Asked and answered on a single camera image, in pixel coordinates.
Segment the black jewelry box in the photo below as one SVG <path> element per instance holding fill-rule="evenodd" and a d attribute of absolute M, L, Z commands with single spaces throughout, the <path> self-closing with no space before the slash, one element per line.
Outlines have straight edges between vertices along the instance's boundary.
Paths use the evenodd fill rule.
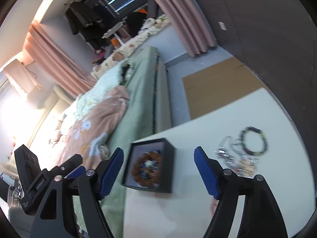
<path fill-rule="evenodd" d="M 165 138 L 132 143 L 121 184 L 157 193 L 171 193 L 175 148 Z"/>

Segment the pink floral blanket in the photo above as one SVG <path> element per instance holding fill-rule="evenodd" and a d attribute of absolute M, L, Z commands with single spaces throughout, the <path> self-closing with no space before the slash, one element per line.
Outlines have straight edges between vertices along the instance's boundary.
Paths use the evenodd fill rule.
<path fill-rule="evenodd" d="M 130 96 L 128 90 L 118 85 L 111 89 L 85 117 L 77 121 L 65 135 L 56 164 L 61 165 L 75 154 L 83 158 L 82 165 L 95 169 L 102 160 L 110 157 L 106 141 L 124 116 Z"/>

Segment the gold butterfly pendant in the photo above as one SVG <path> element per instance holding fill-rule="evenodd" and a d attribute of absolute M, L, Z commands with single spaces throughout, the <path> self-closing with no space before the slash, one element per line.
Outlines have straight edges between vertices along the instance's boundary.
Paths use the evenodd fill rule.
<path fill-rule="evenodd" d="M 241 158 L 233 166 L 233 171 L 240 177 L 253 177 L 260 160 L 258 158 Z"/>

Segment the green sheeted bed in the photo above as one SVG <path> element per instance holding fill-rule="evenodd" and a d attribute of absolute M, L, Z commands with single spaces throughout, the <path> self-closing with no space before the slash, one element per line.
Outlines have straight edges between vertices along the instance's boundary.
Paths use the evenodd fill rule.
<path fill-rule="evenodd" d="M 123 237 L 126 187 L 122 186 L 121 181 L 130 146 L 133 141 L 159 131 L 154 125 L 158 120 L 153 118 L 154 92 L 159 90 L 155 78 L 160 70 L 166 75 L 160 52 L 153 46 L 140 49 L 130 57 L 130 62 L 135 71 L 125 86 L 130 96 L 128 107 L 106 141 L 110 152 L 118 147 L 124 151 L 124 165 L 110 194 L 99 202 L 114 237 Z"/>

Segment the pale green duvet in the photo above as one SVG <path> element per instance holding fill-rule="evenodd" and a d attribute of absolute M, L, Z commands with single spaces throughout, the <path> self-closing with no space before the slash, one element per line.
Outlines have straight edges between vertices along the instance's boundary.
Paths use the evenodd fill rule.
<path fill-rule="evenodd" d="M 63 122 L 60 131 L 63 135 L 70 130 L 74 123 L 83 119 L 101 102 L 111 89 L 124 84 L 124 67 L 130 65 L 129 59 L 124 59 L 104 73 L 91 90 L 77 96 L 75 101 L 62 113 Z"/>

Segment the pink curtain by window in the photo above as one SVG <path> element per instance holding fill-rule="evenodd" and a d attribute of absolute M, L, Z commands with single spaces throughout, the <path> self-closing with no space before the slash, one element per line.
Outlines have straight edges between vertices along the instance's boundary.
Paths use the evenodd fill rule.
<path fill-rule="evenodd" d="M 35 20 L 29 27 L 24 49 L 59 86 L 74 97 L 89 91 L 96 84 L 96 79 L 71 59 Z"/>

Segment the flattened brown cardboard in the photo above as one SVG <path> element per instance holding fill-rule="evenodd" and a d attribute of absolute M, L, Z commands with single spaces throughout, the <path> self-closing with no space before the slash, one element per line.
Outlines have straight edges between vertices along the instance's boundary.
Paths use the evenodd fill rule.
<path fill-rule="evenodd" d="M 235 57 L 183 78 L 191 119 L 228 105 L 266 85 Z"/>

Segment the white small folding table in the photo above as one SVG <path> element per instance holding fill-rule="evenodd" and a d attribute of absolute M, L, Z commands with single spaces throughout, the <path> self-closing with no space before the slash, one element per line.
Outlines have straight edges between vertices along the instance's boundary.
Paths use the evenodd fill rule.
<path fill-rule="evenodd" d="M 117 35 L 118 30 L 121 29 L 123 26 L 123 22 L 116 23 L 113 28 L 109 29 L 106 33 L 103 34 L 102 38 L 109 38 L 110 36 L 115 36 L 119 44 L 123 45 L 123 41 L 121 40 L 120 36 Z"/>

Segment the hanging dark clothes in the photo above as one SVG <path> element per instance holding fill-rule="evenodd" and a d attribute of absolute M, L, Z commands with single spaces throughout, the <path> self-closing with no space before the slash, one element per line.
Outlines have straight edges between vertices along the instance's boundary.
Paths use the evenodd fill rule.
<path fill-rule="evenodd" d="M 82 2 L 71 3 L 65 12 L 65 16 L 73 35 L 78 34 L 80 30 L 91 26 L 93 23 L 102 21 L 93 9 Z"/>

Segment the floral window seat cushion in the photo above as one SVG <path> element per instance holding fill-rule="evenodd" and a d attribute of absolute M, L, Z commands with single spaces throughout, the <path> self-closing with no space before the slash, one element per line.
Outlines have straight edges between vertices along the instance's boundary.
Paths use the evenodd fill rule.
<path fill-rule="evenodd" d="M 109 57 L 107 57 L 101 64 L 94 66 L 90 75 L 94 79 L 99 79 L 106 71 L 113 68 L 119 62 L 129 58 L 134 51 L 141 46 L 151 36 L 157 35 L 171 23 L 167 15 L 162 14 L 158 18 L 148 18 L 138 34 L 121 45 Z"/>

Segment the dark brown wardrobe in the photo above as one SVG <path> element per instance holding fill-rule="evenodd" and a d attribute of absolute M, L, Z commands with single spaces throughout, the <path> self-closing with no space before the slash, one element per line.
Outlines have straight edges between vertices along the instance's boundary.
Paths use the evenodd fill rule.
<path fill-rule="evenodd" d="M 218 44 L 253 70 L 284 106 L 315 168 L 316 0 L 196 1 Z"/>

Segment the pink curtain by wardrobe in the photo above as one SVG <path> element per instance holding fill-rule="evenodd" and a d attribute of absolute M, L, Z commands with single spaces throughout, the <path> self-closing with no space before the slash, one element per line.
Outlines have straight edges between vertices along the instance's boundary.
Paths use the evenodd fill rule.
<path fill-rule="evenodd" d="M 210 25 L 195 0 L 154 0 L 168 16 L 191 57 L 217 45 Z"/>

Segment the white wall switch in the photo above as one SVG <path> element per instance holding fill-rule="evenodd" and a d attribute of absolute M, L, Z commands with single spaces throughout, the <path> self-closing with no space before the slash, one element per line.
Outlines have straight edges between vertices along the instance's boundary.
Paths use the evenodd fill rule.
<path fill-rule="evenodd" d="M 227 28 L 223 22 L 219 22 L 219 26 L 223 31 L 227 31 Z"/>

